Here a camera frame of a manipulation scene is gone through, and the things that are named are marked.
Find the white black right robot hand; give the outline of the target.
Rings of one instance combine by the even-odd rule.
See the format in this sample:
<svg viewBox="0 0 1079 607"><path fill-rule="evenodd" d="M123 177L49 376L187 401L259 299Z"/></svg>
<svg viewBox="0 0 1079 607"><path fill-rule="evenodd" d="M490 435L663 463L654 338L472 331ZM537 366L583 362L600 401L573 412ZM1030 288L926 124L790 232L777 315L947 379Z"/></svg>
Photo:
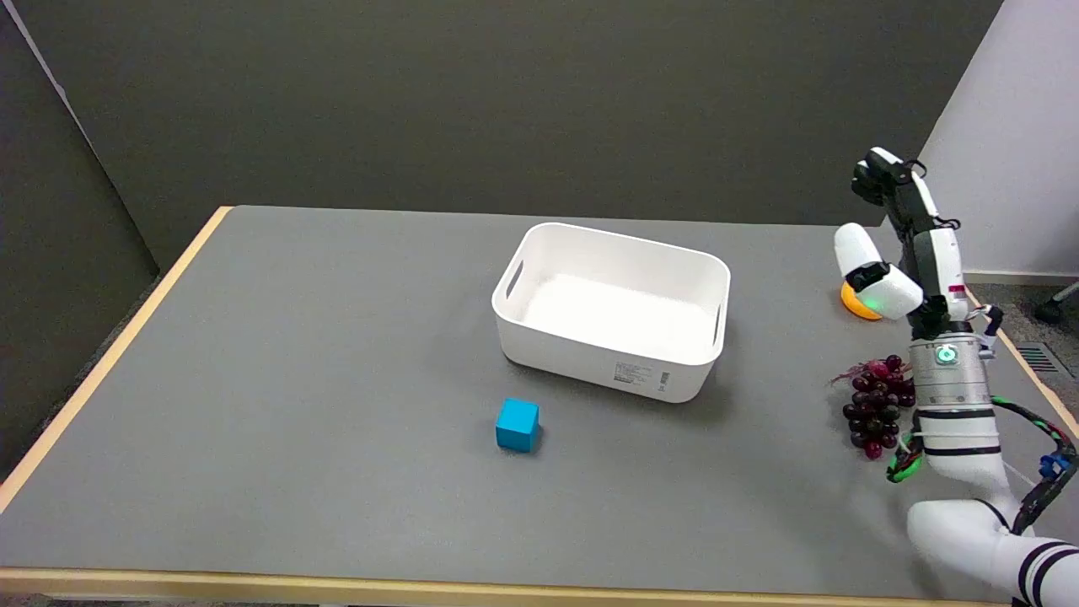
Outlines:
<svg viewBox="0 0 1079 607"><path fill-rule="evenodd" d="M844 284L868 311L905 320L914 341L968 333L971 304L966 293L957 220L941 218L918 160L902 160L874 147L856 163L851 189L887 213L900 243L898 264L886 261L858 223L834 234L834 253Z"/></svg>

